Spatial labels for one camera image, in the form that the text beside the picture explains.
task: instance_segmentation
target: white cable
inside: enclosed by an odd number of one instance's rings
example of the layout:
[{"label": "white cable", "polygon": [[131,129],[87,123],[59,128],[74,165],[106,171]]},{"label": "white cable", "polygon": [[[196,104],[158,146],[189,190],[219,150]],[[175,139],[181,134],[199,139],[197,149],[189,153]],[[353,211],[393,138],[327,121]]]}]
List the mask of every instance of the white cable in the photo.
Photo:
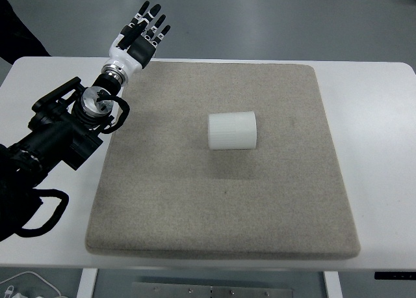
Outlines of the white cable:
[{"label": "white cable", "polygon": [[10,296],[13,294],[13,291],[14,291],[14,286],[13,286],[13,285],[10,285],[10,286],[7,288],[7,290],[5,291],[5,298],[10,298]]},{"label": "white cable", "polygon": [[60,293],[60,291],[58,290],[58,288],[54,287],[54,285],[52,285],[52,284],[51,284],[51,283],[49,283],[46,279],[44,279],[43,277],[41,277],[38,273],[35,273],[35,272],[33,272],[33,271],[25,271],[25,272],[22,272],[22,273],[16,274],[16,275],[14,275],[13,277],[10,277],[10,278],[8,278],[8,279],[6,279],[6,280],[2,280],[2,281],[0,282],[0,284],[3,284],[3,283],[5,283],[5,282],[8,282],[9,280],[12,280],[13,278],[19,277],[20,275],[23,275],[23,274],[33,274],[34,276],[36,276],[36,277],[40,278],[41,280],[43,280],[45,284],[47,284],[47,285],[51,286],[51,287],[52,287],[52,288],[53,288],[53,289],[54,289],[54,290],[58,293],[58,296],[59,296],[59,297],[64,297],[64,296],[62,296],[62,294]]}]

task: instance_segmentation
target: person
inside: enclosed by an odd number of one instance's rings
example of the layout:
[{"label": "person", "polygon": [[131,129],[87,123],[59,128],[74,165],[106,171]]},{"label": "person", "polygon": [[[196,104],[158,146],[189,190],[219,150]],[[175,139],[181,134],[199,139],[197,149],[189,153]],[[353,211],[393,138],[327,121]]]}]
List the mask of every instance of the person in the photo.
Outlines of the person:
[{"label": "person", "polygon": [[10,64],[24,56],[50,56],[13,11],[7,0],[0,0],[0,57]]}]

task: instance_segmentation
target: metal plate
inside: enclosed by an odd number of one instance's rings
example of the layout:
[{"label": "metal plate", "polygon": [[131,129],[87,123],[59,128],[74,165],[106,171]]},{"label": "metal plate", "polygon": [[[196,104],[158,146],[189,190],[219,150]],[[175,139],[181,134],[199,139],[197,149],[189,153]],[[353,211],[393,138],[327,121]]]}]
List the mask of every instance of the metal plate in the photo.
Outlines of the metal plate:
[{"label": "metal plate", "polygon": [[186,284],[132,284],[134,298],[293,298],[292,290]]}]

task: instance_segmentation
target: robot finger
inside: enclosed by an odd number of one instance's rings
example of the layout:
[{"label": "robot finger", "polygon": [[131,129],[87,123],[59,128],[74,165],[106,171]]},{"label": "robot finger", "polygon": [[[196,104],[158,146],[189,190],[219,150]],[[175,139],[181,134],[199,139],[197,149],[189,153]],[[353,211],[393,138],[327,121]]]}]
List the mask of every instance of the robot finger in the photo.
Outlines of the robot finger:
[{"label": "robot finger", "polygon": [[145,38],[150,40],[155,35],[157,29],[162,25],[162,22],[166,19],[166,15],[162,15],[149,30],[146,31]]},{"label": "robot finger", "polygon": [[146,15],[142,17],[142,21],[145,21],[147,23],[146,25],[149,25],[150,22],[156,17],[157,13],[159,13],[161,8],[162,7],[159,4],[156,4],[150,9],[149,12],[146,13]]},{"label": "robot finger", "polygon": [[154,47],[157,47],[159,45],[159,43],[161,43],[161,41],[163,40],[164,36],[168,33],[168,31],[170,30],[170,26],[167,25],[165,28],[163,28],[162,32],[159,33],[154,39],[153,41],[151,41],[151,44]]},{"label": "robot finger", "polygon": [[125,36],[135,25],[140,23],[140,21],[142,20],[143,15],[146,12],[146,10],[148,9],[149,5],[150,5],[149,1],[146,1],[145,3],[143,3],[142,7],[140,7],[140,10],[138,10],[135,17],[130,21],[129,24],[124,26],[123,30],[121,31],[122,35]]}]

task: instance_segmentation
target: gray floor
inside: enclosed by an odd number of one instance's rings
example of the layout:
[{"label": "gray floor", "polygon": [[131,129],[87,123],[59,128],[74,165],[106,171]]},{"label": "gray floor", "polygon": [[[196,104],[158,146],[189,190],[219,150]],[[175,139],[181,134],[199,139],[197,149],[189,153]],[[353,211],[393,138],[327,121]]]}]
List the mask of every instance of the gray floor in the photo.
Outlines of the gray floor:
[{"label": "gray floor", "polygon": [[[145,0],[9,1],[52,56],[105,57]],[[172,26],[159,58],[390,61],[416,70],[416,0],[150,1]],[[9,70],[0,60],[0,83]],[[415,292],[411,281],[373,281],[372,273],[341,274],[341,282],[345,297]]]}]

